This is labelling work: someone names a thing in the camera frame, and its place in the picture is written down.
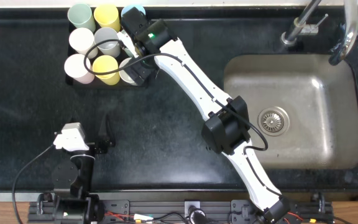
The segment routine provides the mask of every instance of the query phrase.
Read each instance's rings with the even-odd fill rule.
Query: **black countertop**
[[[219,87],[230,59],[244,54],[329,54],[338,39],[342,8],[320,8],[312,18],[330,17],[314,37],[285,49],[280,35],[301,9],[149,9],[162,17],[188,53]],[[14,176],[49,146],[53,133],[72,118],[88,139],[101,118],[112,118],[117,146],[98,155],[93,190],[245,190],[231,163],[207,151],[203,120],[186,93],[159,75],[146,89],[79,90],[65,83],[68,21],[65,9],[0,10],[0,191],[10,190]],[[358,91],[358,43],[347,61]],[[52,190],[50,175],[68,159],[48,152],[18,183],[19,190]],[[348,170],[268,170],[283,191],[358,190],[358,166]]]

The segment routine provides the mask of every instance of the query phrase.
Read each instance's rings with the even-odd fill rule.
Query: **white wall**
[[[0,7],[70,7],[75,3],[97,6],[112,2],[124,7],[129,4],[143,6],[304,6],[310,0],[0,0]],[[343,5],[343,0],[322,0],[321,6]]]

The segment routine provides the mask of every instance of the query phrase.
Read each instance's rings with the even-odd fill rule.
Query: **sink basin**
[[[242,55],[224,71],[224,91],[246,101],[269,147],[265,168],[347,169],[358,164],[358,102],[352,69],[328,55]],[[255,146],[263,142],[252,130]]]

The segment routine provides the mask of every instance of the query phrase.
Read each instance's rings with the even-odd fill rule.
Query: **faucet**
[[[326,16],[316,25],[306,24],[311,13],[317,8],[321,0],[311,0],[303,10],[302,14],[295,18],[288,32],[284,32],[281,40],[285,45],[291,46],[296,42],[296,37],[299,35],[315,35],[318,32],[318,26],[322,23]],[[346,18],[346,31],[344,38],[335,48],[332,56],[329,58],[331,65],[337,65],[341,60],[344,60],[348,53],[351,51],[354,42],[356,41],[358,31],[358,13],[356,0],[344,0],[345,18]]]

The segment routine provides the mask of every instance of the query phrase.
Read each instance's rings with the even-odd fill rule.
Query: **sink drain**
[[[279,136],[283,134],[290,124],[287,113],[275,106],[266,108],[259,114],[259,127],[261,130],[270,136]]]

